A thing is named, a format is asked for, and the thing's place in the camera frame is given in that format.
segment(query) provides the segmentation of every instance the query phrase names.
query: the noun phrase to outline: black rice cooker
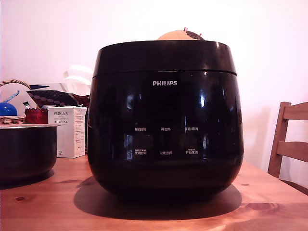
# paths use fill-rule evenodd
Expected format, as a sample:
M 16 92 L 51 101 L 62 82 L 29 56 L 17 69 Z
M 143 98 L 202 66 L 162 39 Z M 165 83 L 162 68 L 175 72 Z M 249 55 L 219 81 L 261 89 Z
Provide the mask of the black rice cooker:
M 90 94 L 88 159 L 124 198 L 207 198 L 243 160 L 240 97 L 230 49 L 204 40 L 102 48 Z

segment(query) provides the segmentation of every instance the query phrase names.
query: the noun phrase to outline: red container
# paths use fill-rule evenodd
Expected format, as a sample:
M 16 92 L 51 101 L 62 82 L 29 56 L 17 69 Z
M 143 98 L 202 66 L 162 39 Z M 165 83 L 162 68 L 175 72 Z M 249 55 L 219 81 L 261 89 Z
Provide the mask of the red container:
M 25 115 L 25 124 L 48 124 L 46 109 L 26 109 Z

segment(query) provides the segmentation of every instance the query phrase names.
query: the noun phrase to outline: button label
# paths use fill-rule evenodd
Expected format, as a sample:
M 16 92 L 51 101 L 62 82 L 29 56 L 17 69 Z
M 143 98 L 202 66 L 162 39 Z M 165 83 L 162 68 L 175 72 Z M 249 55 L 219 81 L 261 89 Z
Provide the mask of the button label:
M 161 155 L 171 155 L 172 151 L 160 152 Z
M 146 128 L 135 128 L 135 131 L 146 131 Z
M 198 154 L 198 150 L 195 150 L 194 148 L 189 148 L 189 149 L 186 151 L 186 154 L 188 154 L 188 155 Z
M 135 149 L 135 155 L 146 155 L 146 149 Z
M 171 131 L 170 128 L 161 128 L 161 131 Z
M 184 129 L 185 131 L 197 131 L 198 130 L 198 128 L 195 128 L 195 127 L 185 127 Z

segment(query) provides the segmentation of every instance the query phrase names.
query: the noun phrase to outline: wicker basket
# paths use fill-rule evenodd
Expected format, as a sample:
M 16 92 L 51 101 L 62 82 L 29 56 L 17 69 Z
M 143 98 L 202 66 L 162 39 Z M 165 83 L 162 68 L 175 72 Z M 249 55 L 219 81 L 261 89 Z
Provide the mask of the wicker basket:
M 0 82 L 0 87 L 4 86 L 6 84 L 10 84 L 10 83 L 18 83 L 21 85 L 26 86 L 27 88 L 30 88 L 30 85 L 27 84 L 24 81 L 18 80 L 18 79 L 10 79 L 10 80 L 5 80 Z M 3 124 L 23 124 L 25 123 L 25 117 L 24 116 L 0 116 L 0 125 Z
M 23 124 L 24 122 L 25 122 L 24 116 L 0 116 L 0 125 Z

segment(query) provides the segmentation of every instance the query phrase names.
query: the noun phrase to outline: basket handle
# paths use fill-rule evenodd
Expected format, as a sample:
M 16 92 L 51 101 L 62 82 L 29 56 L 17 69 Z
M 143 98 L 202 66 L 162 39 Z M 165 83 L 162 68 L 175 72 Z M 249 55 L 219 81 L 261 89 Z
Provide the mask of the basket handle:
M 18 80 L 18 79 L 8 79 L 8 80 L 4 80 L 4 81 L 1 81 L 0 82 L 0 87 L 6 85 L 6 84 L 10 84 L 10 83 L 19 83 L 21 85 L 24 85 L 26 86 L 27 88 L 29 88 L 31 90 L 31 87 L 28 83 L 24 82 L 24 81 L 21 81 L 21 80 Z

